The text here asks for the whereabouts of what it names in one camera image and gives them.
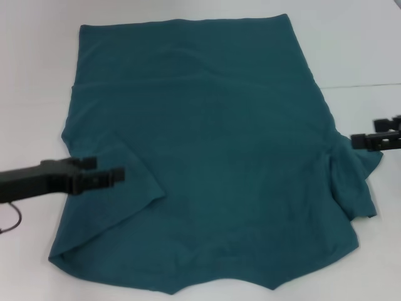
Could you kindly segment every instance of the teal shirt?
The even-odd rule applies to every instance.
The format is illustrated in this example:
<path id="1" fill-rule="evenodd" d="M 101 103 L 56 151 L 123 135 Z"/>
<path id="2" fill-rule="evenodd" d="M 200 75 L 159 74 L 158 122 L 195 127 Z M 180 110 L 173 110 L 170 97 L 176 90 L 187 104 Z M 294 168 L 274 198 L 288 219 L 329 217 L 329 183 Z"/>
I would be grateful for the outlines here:
<path id="1" fill-rule="evenodd" d="M 69 196 L 49 260 L 175 293 L 274 289 L 358 246 L 381 153 L 341 136 L 287 15 L 82 26 L 63 139 L 126 181 Z"/>

